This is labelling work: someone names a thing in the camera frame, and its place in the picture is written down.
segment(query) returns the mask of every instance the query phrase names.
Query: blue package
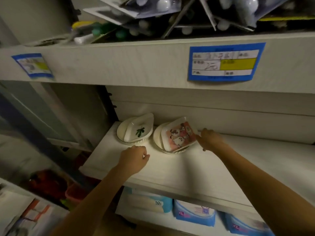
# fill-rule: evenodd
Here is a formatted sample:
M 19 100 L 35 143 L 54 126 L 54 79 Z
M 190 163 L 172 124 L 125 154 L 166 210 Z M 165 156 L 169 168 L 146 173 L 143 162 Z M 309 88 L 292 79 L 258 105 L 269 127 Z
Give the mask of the blue package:
M 13 55 L 12 58 L 32 79 L 38 77 L 53 78 L 52 72 L 40 53 Z
M 247 236 L 274 236 L 266 223 L 253 220 L 244 216 L 225 214 L 228 229 L 233 234 Z
M 215 225 L 216 211 L 209 207 L 194 205 L 180 200 L 174 201 L 176 219 L 206 226 Z
M 188 80 L 251 80 L 265 44 L 190 47 Z
M 130 187 L 127 189 L 129 205 L 159 213 L 168 213 L 173 208 L 173 199 L 166 196 L 140 191 Z

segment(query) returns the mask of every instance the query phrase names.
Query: diaper package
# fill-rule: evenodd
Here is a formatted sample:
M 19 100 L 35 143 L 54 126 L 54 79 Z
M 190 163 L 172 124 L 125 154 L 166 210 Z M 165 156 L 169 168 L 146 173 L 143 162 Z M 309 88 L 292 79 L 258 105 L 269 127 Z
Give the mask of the diaper package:
M 173 208 L 173 199 L 145 191 L 125 187 L 128 190 L 128 204 L 159 213 L 168 213 Z
M 174 214 L 176 219 L 206 226 L 215 225 L 216 211 L 209 207 L 174 200 Z
M 228 229 L 233 234 L 247 236 L 274 236 L 266 223 L 247 218 L 245 216 L 236 216 L 225 214 Z

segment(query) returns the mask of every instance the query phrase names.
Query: ceramic dish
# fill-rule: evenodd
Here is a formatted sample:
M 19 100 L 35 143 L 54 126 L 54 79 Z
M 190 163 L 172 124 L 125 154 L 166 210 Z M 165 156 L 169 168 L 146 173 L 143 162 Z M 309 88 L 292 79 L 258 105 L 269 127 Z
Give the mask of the ceramic dish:
M 124 142 L 134 143 L 147 139 L 153 133 L 153 121 L 152 113 L 132 119 L 125 132 Z
M 164 147 L 163 147 L 163 142 L 162 142 L 162 137 L 161 137 L 161 130 L 163 129 L 163 127 L 167 126 L 170 122 L 167 122 L 167 123 L 163 123 L 161 124 L 160 126 L 158 126 L 154 133 L 153 133 L 153 141 L 154 143 L 156 144 L 156 146 L 161 150 L 163 151 L 164 153 L 166 154 L 170 154 L 170 155 L 174 155 L 174 154 L 178 154 L 178 153 L 182 153 L 184 151 L 187 150 L 187 147 L 185 147 L 184 149 L 182 150 L 179 150 L 179 151 L 176 151 L 176 152 L 168 152 L 168 151 L 165 151 Z
M 128 146 L 133 146 L 133 145 L 138 145 L 139 143 L 143 143 L 145 142 L 147 139 L 143 139 L 143 140 L 140 140 L 138 142 L 134 142 L 134 143 L 127 143 L 124 141 L 124 137 L 125 137 L 125 133 L 126 133 L 126 130 L 127 130 L 127 127 L 129 125 L 129 123 L 131 123 L 132 120 L 136 119 L 137 117 L 132 117 L 132 118 L 128 118 L 127 120 L 123 121 L 117 128 L 116 130 L 116 135 L 117 135 L 117 138 L 118 140 L 125 144 L 125 145 L 128 145 Z
M 163 147 L 168 152 L 179 151 L 196 142 L 197 132 L 187 117 L 181 117 L 161 130 Z

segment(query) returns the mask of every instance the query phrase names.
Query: hand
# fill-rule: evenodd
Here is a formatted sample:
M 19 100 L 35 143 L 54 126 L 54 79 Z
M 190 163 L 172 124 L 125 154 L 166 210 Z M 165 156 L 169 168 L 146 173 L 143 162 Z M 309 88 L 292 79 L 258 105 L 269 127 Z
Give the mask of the hand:
M 132 146 L 121 152 L 117 167 L 128 176 L 132 176 L 145 167 L 149 158 L 146 147 Z
M 196 139 L 202 146 L 203 151 L 213 151 L 217 146 L 224 144 L 220 134 L 206 128 L 201 131 L 201 136 L 196 135 Z

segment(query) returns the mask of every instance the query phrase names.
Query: white shelf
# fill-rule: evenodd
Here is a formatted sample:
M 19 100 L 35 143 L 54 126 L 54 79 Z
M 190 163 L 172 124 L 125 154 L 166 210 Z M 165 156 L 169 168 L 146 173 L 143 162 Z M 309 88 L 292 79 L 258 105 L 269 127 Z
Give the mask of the white shelf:
M 156 213 L 153 211 L 138 209 L 129 206 L 126 201 L 126 195 L 126 189 L 124 189 L 117 205 L 116 214 L 198 236 L 234 235 L 231 234 L 230 231 L 226 230 L 219 215 L 216 215 L 214 227 L 195 224 L 176 219 L 172 212 L 166 214 Z
M 80 168 L 87 176 L 103 179 L 127 148 L 116 138 L 116 122 Z M 223 135 L 237 152 L 266 171 L 313 205 L 315 199 L 315 146 Z M 212 152 L 195 144 L 178 155 L 159 151 L 152 139 L 142 143 L 151 155 L 147 166 L 125 186 L 170 198 L 208 206 L 223 212 L 261 220 L 224 164 Z
M 0 80 L 93 85 L 315 93 L 315 32 L 169 39 L 0 49 Z M 187 81 L 191 46 L 266 42 L 254 78 L 233 83 Z M 30 79 L 12 55 L 41 53 L 54 79 Z

